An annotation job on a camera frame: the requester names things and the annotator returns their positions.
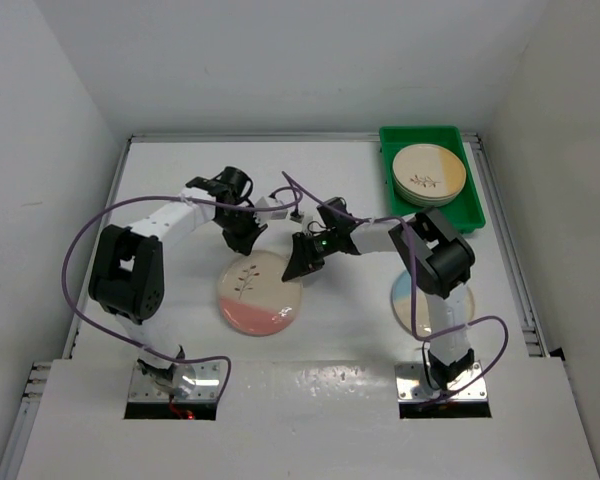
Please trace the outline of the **yellow cream plate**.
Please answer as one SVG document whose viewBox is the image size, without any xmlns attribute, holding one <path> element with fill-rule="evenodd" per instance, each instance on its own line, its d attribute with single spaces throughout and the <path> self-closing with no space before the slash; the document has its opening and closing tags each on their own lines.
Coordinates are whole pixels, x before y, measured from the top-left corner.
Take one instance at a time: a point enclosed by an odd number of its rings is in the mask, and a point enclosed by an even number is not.
<svg viewBox="0 0 600 480">
<path fill-rule="evenodd" d="M 399 150 L 391 164 L 398 187 L 427 200 L 455 197 L 465 186 L 467 170 L 450 150 L 433 144 L 415 144 Z"/>
</svg>

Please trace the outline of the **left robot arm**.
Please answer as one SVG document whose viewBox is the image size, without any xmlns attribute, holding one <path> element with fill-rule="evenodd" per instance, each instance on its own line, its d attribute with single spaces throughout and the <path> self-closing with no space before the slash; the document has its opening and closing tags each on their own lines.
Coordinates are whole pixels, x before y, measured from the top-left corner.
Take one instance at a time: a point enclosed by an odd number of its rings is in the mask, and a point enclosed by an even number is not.
<svg viewBox="0 0 600 480">
<path fill-rule="evenodd" d="M 187 376 L 184 349 L 155 319 L 165 297 L 164 254 L 197 228 L 213 222 L 227 246 L 249 255 L 266 229 L 249 199 L 252 179 L 226 167 L 211 179 L 196 177 L 162 207 L 127 226 L 100 233 L 88 293 L 141 345 L 137 363 L 158 388 L 173 391 Z"/>
</svg>

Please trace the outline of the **pink cream plate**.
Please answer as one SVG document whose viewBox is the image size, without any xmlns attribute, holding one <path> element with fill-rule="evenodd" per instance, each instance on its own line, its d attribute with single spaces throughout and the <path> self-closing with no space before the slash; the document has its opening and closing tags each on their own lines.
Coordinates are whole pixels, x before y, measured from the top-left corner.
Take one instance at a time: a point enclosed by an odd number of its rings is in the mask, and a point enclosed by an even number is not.
<svg viewBox="0 0 600 480">
<path fill-rule="evenodd" d="M 266 250 L 255 250 L 226 266 L 216 284 L 216 297 L 230 327 L 264 337 L 281 332 L 298 317 L 303 283 L 284 282 L 286 266 L 285 257 Z"/>
</svg>

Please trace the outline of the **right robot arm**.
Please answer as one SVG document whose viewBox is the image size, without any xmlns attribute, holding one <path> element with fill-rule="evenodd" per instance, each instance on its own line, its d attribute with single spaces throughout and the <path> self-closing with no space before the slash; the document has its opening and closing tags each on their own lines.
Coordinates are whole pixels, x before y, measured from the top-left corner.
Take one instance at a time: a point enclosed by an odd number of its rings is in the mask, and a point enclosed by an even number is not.
<svg viewBox="0 0 600 480">
<path fill-rule="evenodd" d="M 430 378 L 440 389 L 468 370 L 475 355 L 467 334 L 466 298 L 475 254 L 462 235 L 436 208 L 410 218 L 363 222 L 349 214 L 343 199 L 334 197 L 318 207 L 325 229 L 292 236 L 292 254 L 281 280 L 289 282 L 312 274 L 334 253 L 365 255 L 397 252 L 411 286 L 426 299 L 431 334 L 414 338 L 428 342 Z"/>
</svg>

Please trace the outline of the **blue cream plate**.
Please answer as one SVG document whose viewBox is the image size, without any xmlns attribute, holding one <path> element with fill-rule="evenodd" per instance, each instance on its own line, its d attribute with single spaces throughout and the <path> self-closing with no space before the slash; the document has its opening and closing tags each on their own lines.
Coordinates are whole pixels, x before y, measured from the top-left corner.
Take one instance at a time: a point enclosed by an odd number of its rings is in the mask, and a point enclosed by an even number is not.
<svg viewBox="0 0 600 480">
<path fill-rule="evenodd" d="M 394 281 L 391 290 L 391 303 L 397 321 L 408 332 L 411 332 L 411 277 L 407 271 L 402 272 Z M 475 302 L 470 288 L 467 288 L 464 307 L 467 319 L 472 320 L 475 314 Z M 416 296 L 416 327 L 417 334 L 421 337 L 432 334 L 428 302 L 426 295 L 421 290 L 417 290 Z"/>
</svg>

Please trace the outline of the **green cream plate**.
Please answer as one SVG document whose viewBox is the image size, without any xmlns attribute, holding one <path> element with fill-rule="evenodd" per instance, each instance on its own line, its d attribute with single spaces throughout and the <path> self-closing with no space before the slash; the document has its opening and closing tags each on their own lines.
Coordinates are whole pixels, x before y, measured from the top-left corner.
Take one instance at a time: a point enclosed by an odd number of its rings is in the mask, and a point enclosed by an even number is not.
<svg viewBox="0 0 600 480">
<path fill-rule="evenodd" d="M 400 198 L 419 207 L 441 207 L 451 203 L 457 197 L 457 194 L 440 198 L 423 197 L 415 195 L 413 192 L 400 186 L 395 186 L 395 190 Z"/>
</svg>

